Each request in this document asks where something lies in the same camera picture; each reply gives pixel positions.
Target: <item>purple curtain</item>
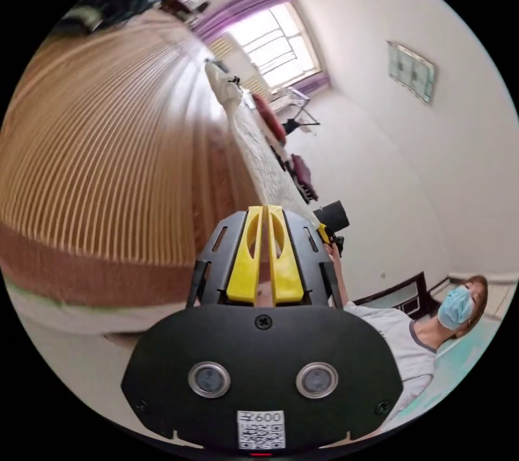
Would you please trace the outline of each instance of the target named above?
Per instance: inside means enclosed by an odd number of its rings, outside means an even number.
[[[265,9],[292,0],[231,0],[195,25],[193,32],[206,44],[221,36],[231,25]]]
[[[305,77],[305,79],[301,79],[297,83],[291,84],[290,86],[301,93],[308,95],[322,86],[329,84],[330,76],[326,72],[317,72],[309,77]]]

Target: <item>hand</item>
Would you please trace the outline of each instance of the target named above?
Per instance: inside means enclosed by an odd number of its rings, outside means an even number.
[[[337,245],[335,243],[328,245],[327,243],[324,243],[324,249],[327,252],[327,254],[330,256],[330,259],[332,260],[335,270],[342,270],[342,264],[341,264],[341,256],[339,255],[339,249],[337,248]]]

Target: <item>wall-mounted picture frame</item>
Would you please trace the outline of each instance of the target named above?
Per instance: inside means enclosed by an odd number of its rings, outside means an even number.
[[[434,65],[398,43],[387,43],[390,77],[429,105],[433,98]]]

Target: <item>blue face mask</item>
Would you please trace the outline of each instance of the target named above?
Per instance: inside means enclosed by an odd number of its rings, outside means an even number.
[[[458,286],[451,290],[440,309],[438,320],[448,330],[456,330],[468,321],[474,309],[474,301],[466,286]]]

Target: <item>gray t-shirt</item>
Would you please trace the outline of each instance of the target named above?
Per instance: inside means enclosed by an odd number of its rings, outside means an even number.
[[[371,324],[387,341],[402,378],[404,389],[381,431],[391,428],[389,422],[415,400],[434,376],[436,350],[423,344],[413,328],[414,320],[394,308],[379,309],[357,306],[348,301],[345,311]]]

